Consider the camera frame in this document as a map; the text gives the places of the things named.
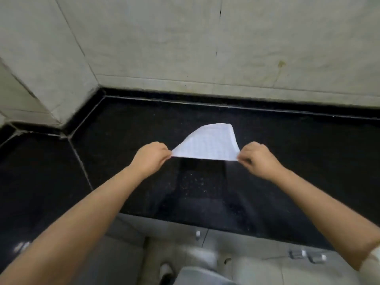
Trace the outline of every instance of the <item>folded paper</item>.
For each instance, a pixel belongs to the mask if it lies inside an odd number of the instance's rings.
[[[236,161],[240,152],[231,124],[202,126],[173,151],[174,157]]]

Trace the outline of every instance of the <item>white sleeve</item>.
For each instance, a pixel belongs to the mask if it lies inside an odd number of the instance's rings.
[[[365,285],[380,285],[380,246],[374,249],[360,267],[360,276]]]

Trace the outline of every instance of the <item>hand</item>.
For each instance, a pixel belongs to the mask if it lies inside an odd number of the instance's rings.
[[[171,151],[164,143],[153,142],[137,151],[129,167],[136,170],[145,179],[157,172],[165,161],[170,158]]]
[[[245,145],[237,160],[252,174],[271,182],[285,170],[269,149],[257,142]]]

